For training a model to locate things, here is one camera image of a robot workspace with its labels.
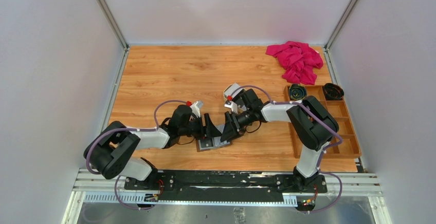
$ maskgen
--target white backdrop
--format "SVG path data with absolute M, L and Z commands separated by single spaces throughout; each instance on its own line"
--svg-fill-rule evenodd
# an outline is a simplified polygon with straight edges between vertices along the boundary
M 436 0 L 361 0 L 332 48 L 393 223 L 434 223 Z
M 349 0 L 106 0 L 130 44 L 324 44 Z
M 122 49 L 95 0 L 0 0 L 1 223 L 60 223 Z

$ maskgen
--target wooden organizer box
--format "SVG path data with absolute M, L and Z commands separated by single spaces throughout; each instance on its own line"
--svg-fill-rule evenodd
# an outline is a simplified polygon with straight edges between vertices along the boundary
M 286 86 L 285 100 L 290 101 L 289 87 Z M 324 158 L 358 158 L 362 155 L 360 151 L 359 143 L 357 142 L 356 134 L 354 133 L 353 124 L 350 120 L 350 115 L 345 105 L 345 101 L 326 101 L 324 92 L 322 91 L 322 85 L 305 86 L 308 96 L 314 96 L 319 102 L 329 111 L 329 113 L 335 118 L 339 125 L 338 134 L 343 138 L 343 143 L 339 146 L 334 146 L 327 149 L 327 154 Z M 290 137 L 294 147 L 295 158 L 300 158 L 301 148 L 303 144 L 298 138 L 297 132 L 291 123 L 289 123 Z M 337 139 L 333 137 L 331 143 L 336 143 Z

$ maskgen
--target crumpled fabric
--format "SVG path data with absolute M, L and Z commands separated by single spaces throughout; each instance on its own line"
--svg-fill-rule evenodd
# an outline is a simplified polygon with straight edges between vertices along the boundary
M 277 58 L 280 66 L 286 69 L 282 78 L 293 84 L 314 85 L 317 76 L 313 68 L 320 69 L 324 65 L 319 53 L 307 43 L 289 41 L 270 45 L 266 48 L 266 54 Z

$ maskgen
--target gray floor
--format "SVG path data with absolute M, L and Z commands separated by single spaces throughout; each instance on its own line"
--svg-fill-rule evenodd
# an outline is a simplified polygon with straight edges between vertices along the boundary
M 327 197 L 317 198 L 317 207 L 330 202 Z M 148 211 L 134 211 L 113 203 L 85 204 L 78 223 L 98 220 L 98 223 L 152 223 L 152 224 L 252 224 L 252 223 L 375 223 L 367 197 L 342 197 L 325 212 L 305 216 L 294 208 L 284 207 L 231 207 L 231 206 L 156 206 Z

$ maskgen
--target wooden tabletop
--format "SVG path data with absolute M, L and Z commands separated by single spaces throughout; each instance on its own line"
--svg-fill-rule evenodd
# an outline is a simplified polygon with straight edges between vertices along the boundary
M 324 59 L 321 47 L 313 47 Z M 288 83 L 277 60 L 265 55 L 265 46 L 133 46 L 122 75 L 110 122 L 119 120 L 133 127 L 154 127 L 153 112 L 170 99 L 202 100 L 202 114 L 215 125 L 224 123 L 223 91 L 233 83 L 256 85 L 273 100 L 283 101 Z M 326 65 L 314 69 L 316 84 L 331 82 Z M 262 101 L 266 97 L 255 90 Z M 161 107 L 159 122 L 170 117 L 179 103 Z M 180 143 L 191 139 L 182 137 Z M 158 169 L 291 171 L 297 164 L 285 122 L 264 123 L 255 133 L 233 140 L 215 150 L 197 152 L 195 143 L 169 149 L 138 150 Z M 324 159 L 321 169 L 355 172 L 353 159 Z

